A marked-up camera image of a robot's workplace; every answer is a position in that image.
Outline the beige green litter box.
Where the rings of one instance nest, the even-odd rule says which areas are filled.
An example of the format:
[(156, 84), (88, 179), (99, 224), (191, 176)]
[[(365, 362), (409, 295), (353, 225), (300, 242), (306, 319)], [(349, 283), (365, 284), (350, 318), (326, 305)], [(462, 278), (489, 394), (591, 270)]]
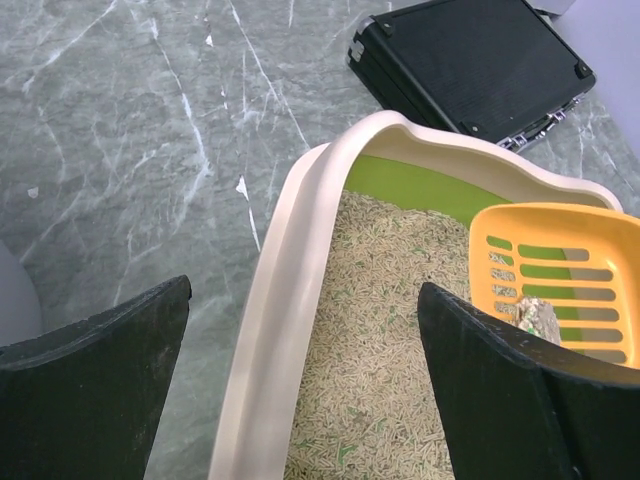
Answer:
[(279, 479), (341, 193), (360, 156), (463, 180), (510, 201), (551, 200), (620, 210), (593, 181), (545, 170), (469, 136), (383, 111), (317, 146), (292, 166), (249, 289), (209, 475)]

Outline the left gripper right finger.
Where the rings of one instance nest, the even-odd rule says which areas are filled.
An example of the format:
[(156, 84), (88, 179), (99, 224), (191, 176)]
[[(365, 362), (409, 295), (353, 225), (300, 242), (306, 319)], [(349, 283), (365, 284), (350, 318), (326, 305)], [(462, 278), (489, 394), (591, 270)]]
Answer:
[(417, 314), (456, 478), (638, 478), (638, 370), (531, 335), (434, 283)]

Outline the orange litter scoop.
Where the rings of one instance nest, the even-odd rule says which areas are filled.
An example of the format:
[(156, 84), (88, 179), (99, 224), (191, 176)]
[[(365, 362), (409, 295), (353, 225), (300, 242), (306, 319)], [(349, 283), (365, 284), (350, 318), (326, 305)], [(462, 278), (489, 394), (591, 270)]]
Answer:
[(639, 221), (564, 203), (488, 207), (469, 230), (474, 307), (510, 321), (525, 296), (549, 303), (562, 345), (639, 365)]

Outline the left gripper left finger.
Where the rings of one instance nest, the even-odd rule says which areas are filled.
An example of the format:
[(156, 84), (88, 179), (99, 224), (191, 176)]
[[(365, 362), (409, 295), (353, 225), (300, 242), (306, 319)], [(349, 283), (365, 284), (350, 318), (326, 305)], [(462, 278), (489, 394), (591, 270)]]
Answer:
[(177, 276), (2, 347), (2, 478), (143, 478), (191, 296)]

